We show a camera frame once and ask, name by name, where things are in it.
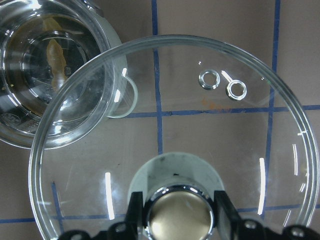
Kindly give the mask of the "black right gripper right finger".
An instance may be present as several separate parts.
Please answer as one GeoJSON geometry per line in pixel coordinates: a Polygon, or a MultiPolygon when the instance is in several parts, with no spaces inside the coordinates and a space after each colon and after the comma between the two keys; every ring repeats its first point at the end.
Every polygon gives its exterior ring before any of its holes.
{"type": "Polygon", "coordinates": [[[242,218],[224,190],[213,200],[214,224],[222,240],[318,240],[320,234],[303,225],[290,225],[277,233],[252,218],[242,218]]]}

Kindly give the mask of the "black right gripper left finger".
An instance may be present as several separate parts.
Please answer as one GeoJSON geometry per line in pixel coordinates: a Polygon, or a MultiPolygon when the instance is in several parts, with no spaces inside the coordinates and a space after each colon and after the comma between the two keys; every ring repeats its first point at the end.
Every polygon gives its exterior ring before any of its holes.
{"type": "Polygon", "coordinates": [[[143,230],[143,192],[132,192],[123,221],[112,224],[91,237],[83,230],[69,230],[58,237],[59,240],[139,240],[143,230]]]}

